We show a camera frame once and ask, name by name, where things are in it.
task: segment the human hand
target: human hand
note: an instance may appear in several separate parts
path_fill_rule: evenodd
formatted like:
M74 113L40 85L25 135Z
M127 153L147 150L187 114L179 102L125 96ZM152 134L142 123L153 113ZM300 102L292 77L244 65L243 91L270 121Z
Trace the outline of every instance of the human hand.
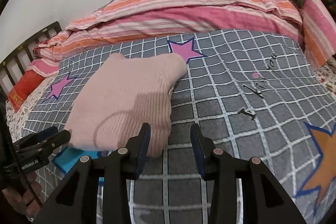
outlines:
M36 182L36 173L32 172L27 175L27 179L33 188L34 192L37 194L40 200L42 200L41 185ZM33 200L33 195L27 190L23 196L21 196L15 189L12 187L7 187L6 189L2 190L3 194L5 195L6 199L8 200L9 204L16 210L18 213L26 215L27 217L35 217L37 213L40 211L40 206L37 204L36 200Z

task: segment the orange star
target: orange star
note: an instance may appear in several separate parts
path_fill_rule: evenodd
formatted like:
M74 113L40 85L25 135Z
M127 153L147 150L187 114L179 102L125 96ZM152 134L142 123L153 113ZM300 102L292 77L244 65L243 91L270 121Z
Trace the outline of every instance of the orange star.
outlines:
M301 189L296 193L296 197L310 194L318 190L319 194L314 207L314 215L317 207L326 195L330 183L336 177L336 125L332 132L323 128L312 126L305 122L312 139L320 153L319 162L314 171L308 176L301 186Z

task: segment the black cable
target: black cable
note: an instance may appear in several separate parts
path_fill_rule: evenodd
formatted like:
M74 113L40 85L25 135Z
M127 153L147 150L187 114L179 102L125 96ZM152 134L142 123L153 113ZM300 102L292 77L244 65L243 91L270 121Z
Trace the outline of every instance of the black cable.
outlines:
M10 153L13 157L13 160L14 160L14 163L15 163L15 166L17 168L17 171L18 171L19 175L21 176L23 181L26 183L27 189L33 195L33 198L36 200L37 204L40 206L40 208L42 208L42 206L43 206L42 202L38 198L37 194L35 193L35 191L31 187L27 177L25 176L25 174L23 173L23 171L21 169L19 160L17 158L16 152L15 152L15 149L14 149L13 140L12 140L12 137L11 137L11 132L9 131L7 123L6 123L6 121L5 121L5 119L2 115L0 115L0 133L4 134L4 136L6 138Z

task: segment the star print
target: star print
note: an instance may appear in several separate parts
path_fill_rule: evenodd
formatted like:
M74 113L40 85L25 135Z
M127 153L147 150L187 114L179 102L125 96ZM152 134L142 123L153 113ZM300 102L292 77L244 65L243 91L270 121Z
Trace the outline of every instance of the star print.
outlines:
M313 191L318 191L318 196L314 206L314 215L317 208L326 195L330 183L336 177L336 125L332 132L323 128L312 126L305 122L312 140L314 141L319 153L320 158L315 170L308 176L297 192L296 197L310 194Z
M207 57L206 55L193 50L195 37L189 39L183 44L179 44L170 40L168 40L167 42L170 48L170 52L175 52L179 54L186 63L196 58Z
M69 79L69 75L70 73L64 76L61 81L51 85L51 91L45 100L48 100L50 97L54 97L56 100L58 100L58 97L61 94L63 88L76 78L74 77Z

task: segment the pink star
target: pink star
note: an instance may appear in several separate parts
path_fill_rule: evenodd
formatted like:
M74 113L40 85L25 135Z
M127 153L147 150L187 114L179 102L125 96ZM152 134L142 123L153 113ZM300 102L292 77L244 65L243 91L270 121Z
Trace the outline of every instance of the pink star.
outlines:
M45 100L49 99L50 97L54 97L56 100L58 99L59 95L61 94L63 88L72 82L75 78L68 78L70 74L64 76L61 81L57 82L56 84L51 85L51 91L48 94Z
M179 54L184 59L184 61L188 63L192 59L207 57L206 55L193 50L194 41L195 41L195 38L193 37L183 44L178 44L170 40L168 40L167 42L168 42L170 51Z

